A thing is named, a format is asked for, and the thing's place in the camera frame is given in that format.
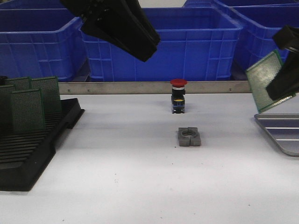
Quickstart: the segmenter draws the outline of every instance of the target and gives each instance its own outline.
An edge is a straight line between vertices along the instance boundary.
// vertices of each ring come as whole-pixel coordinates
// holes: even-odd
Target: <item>white workbench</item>
[[[0,224],[297,224],[299,159],[255,123],[251,94],[63,96],[86,112],[28,193],[0,192]],[[299,98],[269,112],[299,112]],[[179,127],[201,147],[179,147]]]

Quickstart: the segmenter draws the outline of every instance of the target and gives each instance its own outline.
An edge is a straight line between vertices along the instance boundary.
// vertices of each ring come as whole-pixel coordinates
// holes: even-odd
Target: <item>metal strip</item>
[[[59,83],[60,94],[171,94],[169,82],[91,82]],[[188,82],[186,93],[251,93],[248,81]]]

